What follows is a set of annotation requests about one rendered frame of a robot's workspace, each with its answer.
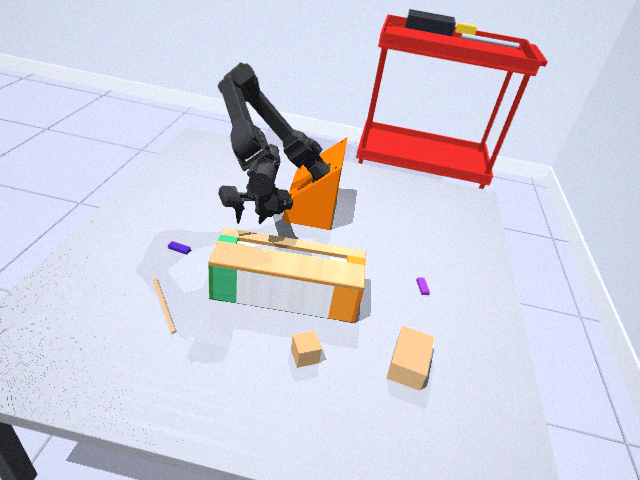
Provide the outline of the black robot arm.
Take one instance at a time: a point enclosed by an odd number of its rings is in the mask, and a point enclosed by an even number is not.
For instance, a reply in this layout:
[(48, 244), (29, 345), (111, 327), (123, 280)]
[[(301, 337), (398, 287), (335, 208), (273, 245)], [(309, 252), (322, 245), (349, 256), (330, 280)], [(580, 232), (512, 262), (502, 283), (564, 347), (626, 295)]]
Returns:
[(264, 133), (253, 124), (246, 102), (282, 140), (287, 158), (297, 168), (304, 165), (310, 172), (313, 183), (330, 172), (331, 163), (326, 164), (321, 158), (323, 149), (319, 143), (293, 129), (261, 92), (258, 78), (249, 64), (237, 64), (224, 76), (218, 89), (232, 123), (232, 150), (243, 172), (249, 169), (248, 185), (253, 192), (255, 213), (268, 217), (280, 215), (287, 204), (286, 200), (277, 197), (278, 188), (273, 187), (281, 163), (279, 149), (276, 145), (268, 145)]

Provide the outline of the tan wooden stick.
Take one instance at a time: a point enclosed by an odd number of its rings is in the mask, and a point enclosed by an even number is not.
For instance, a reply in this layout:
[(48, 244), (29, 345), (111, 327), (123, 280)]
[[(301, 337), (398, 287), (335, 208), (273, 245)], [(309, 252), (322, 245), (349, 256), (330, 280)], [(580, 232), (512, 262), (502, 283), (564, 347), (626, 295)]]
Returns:
[(154, 283), (155, 283), (155, 286), (156, 286), (157, 292), (158, 292), (158, 294), (159, 294), (159, 297), (160, 297), (160, 300), (161, 300), (161, 303), (162, 303), (162, 306), (163, 306), (163, 309), (164, 309), (165, 315), (166, 315), (166, 317), (167, 317), (167, 320), (168, 320), (168, 323), (169, 323), (169, 326), (170, 326), (171, 332), (172, 332), (172, 334), (173, 334), (173, 333), (176, 333), (175, 328), (174, 328), (174, 325), (173, 325), (173, 322), (172, 322), (172, 320), (171, 320), (171, 317), (170, 317), (170, 314), (169, 314), (169, 311), (168, 311), (168, 308), (167, 308), (167, 306), (166, 306), (166, 303), (165, 303), (165, 300), (164, 300), (163, 294), (162, 294), (162, 292), (161, 292), (161, 289), (160, 289), (159, 283), (158, 283), (158, 281), (157, 281), (157, 278), (156, 278), (156, 277), (154, 277), (154, 278), (153, 278), (153, 280), (154, 280)]

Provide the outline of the small purple block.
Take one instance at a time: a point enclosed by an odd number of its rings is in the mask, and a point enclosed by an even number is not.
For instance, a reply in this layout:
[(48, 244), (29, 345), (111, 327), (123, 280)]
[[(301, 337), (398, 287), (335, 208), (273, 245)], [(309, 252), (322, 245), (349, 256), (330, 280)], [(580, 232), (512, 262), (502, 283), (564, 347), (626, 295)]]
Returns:
[(177, 243), (172, 241), (169, 245), (168, 245), (168, 249), (183, 253), (183, 254), (188, 254), (191, 251), (191, 247)]
[(430, 291), (425, 281), (425, 278), (417, 277), (416, 279), (421, 295), (429, 295)]

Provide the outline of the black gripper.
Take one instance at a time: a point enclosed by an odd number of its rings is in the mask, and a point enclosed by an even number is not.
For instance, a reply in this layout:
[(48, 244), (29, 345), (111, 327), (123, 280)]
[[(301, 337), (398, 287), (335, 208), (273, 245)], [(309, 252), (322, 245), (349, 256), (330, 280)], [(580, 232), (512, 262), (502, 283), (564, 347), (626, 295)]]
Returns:
[[(244, 202), (245, 201), (255, 201), (252, 199), (252, 191), (249, 188), (249, 185), (246, 186), (247, 192), (238, 192), (236, 186), (226, 186), (223, 185), (219, 188), (219, 197), (223, 206), (225, 207), (233, 207), (235, 209), (236, 221), (237, 224), (240, 223), (241, 216), (243, 210), (245, 210)], [(285, 210), (291, 210), (293, 206), (293, 199), (291, 198), (289, 192), (285, 189), (278, 189), (277, 197), (280, 197), (281, 200), (286, 200)], [(262, 224), (262, 222), (268, 216), (259, 215), (258, 223)]]

